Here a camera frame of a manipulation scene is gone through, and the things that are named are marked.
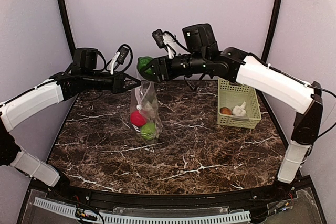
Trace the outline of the dark green pepper toy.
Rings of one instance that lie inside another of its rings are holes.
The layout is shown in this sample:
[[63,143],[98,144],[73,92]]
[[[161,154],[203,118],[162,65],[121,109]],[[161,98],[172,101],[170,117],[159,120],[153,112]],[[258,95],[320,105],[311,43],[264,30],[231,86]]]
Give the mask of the dark green pepper toy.
[[[153,58],[150,56],[139,57],[137,62],[137,70],[140,72]],[[153,75],[153,69],[146,69],[145,73]]]

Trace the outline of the clear zip top bag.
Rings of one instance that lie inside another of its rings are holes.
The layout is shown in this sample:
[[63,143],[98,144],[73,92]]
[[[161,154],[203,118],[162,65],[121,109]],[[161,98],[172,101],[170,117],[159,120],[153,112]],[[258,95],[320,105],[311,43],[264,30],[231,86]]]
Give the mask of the clear zip top bag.
[[142,81],[131,91],[130,122],[137,135],[148,144],[155,143],[162,132],[154,83]]

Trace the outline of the red pepper toy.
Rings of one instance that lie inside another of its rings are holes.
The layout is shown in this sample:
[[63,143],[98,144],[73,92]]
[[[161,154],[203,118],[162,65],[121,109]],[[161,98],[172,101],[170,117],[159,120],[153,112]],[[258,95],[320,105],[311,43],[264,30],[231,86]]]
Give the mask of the red pepper toy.
[[140,114],[139,110],[135,110],[131,113],[130,121],[136,127],[142,127],[146,124],[146,118]]

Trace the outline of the green apple toy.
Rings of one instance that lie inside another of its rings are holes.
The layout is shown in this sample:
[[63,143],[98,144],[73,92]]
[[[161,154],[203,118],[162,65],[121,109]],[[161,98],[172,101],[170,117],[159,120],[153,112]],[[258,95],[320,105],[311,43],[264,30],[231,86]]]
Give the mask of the green apple toy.
[[140,128],[140,136],[147,141],[157,138],[156,124],[149,122],[143,125]]

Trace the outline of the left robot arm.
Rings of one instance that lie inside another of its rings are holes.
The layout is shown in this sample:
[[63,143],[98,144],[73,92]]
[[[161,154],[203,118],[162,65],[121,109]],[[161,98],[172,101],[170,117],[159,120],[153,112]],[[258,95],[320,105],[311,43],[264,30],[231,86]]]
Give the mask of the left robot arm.
[[103,54],[94,48],[77,48],[73,62],[64,72],[50,76],[41,84],[1,103],[1,165],[11,166],[49,187],[61,183],[65,176],[16,144],[10,132],[26,119],[52,105],[67,101],[87,90],[125,93],[140,86],[141,81],[117,71],[133,52],[121,45],[112,59],[97,69],[97,58]]

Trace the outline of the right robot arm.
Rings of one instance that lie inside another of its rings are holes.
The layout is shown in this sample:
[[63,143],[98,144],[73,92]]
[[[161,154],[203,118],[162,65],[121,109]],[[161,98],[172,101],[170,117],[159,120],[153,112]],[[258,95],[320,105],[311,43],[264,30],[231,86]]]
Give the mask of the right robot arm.
[[234,47],[220,51],[208,23],[185,27],[182,32],[186,53],[177,55],[173,48],[177,39],[166,40],[163,31],[154,31],[152,37],[156,44],[168,54],[138,67],[139,74],[153,82],[194,74],[220,77],[231,83],[253,87],[289,105],[296,111],[296,118],[277,179],[290,184],[308,150],[322,136],[319,131],[323,112],[322,93],[325,90],[319,83],[308,83],[292,77],[262,62],[252,53]]

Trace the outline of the green plastic basket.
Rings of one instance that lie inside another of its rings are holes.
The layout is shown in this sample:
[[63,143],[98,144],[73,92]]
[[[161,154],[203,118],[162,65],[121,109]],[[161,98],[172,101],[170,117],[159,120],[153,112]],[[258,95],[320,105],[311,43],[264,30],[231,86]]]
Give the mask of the green plastic basket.
[[[245,117],[220,113],[220,108],[233,109],[236,105],[246,102]],[[260,106],[254,88],[242,84],[231,84],[224,79],[218,79],[218,109],[217,124],[232,127],[254,129],[261,120]]]

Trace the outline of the brown potato toy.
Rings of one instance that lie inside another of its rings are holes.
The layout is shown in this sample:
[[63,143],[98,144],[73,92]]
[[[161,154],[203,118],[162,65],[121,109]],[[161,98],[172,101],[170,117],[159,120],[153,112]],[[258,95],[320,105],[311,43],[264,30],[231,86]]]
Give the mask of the brown potato toy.
[[220,108],[220,113],[221,114],[226,114],[226,115],[232,115],[232,111],[231,109],[227,108],[227,107],[222,107]]

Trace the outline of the white garlic toy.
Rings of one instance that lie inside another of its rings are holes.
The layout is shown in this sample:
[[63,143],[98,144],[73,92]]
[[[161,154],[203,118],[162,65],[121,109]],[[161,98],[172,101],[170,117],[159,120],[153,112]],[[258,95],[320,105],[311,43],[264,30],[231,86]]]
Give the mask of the white garlic toy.
[[245,117],[247,115],[245,108],[246,108],[246,102],[243,102],[241,105],[234,106],[232,109],[232,115]]

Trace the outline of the right black corner post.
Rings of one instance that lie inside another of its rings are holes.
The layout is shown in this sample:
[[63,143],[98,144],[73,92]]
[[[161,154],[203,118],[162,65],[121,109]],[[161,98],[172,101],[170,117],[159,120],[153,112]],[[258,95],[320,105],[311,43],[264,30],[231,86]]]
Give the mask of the right black corner post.
[[269,27],[268,27],[268,32],[267,32],[267,36],[266,36],[266,40],[265,40],[265,44],[264,44],[264,48],[263,48],[263,53],[262,53],[262,56],[261,56],[261,59],[263,61],[266,61],[268,59],[268,56],[269,56],[269,52],[270,52],[270,49],[271,49],[272,41],[273,41],[273,38],[274,38],[276,26],[277,26],[277,21],[278,21],[278,16],[279,16],[279,12],[280,12],[281,2],[282,2],[282,0],[274,0],[274,4],[273,4],[273,7],[272,7],[272,13],[271,13],[271,17],[270,17],[270,23],[269,23]]

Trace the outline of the black front table rail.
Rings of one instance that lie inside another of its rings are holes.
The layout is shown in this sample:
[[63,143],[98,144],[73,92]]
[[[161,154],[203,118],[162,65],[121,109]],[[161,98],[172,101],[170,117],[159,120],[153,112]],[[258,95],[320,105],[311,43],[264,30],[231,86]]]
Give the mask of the black front table rail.
[[86,189],[71,186],[69,180],[61,186],[51,188],[34,181],[36,186],[52,198],[64,198],[66,201],[79,198],[79,202],[94,209],[111,210],[114,207],[153,208],[153,209],[196,209],[228,206],[233,209],[264,209],[270,203],[294,199],[296,187],[275,181],[272,185],[252,189],[229,191],[226,193],[195,195],[141,195],[112,193],[103,190]]

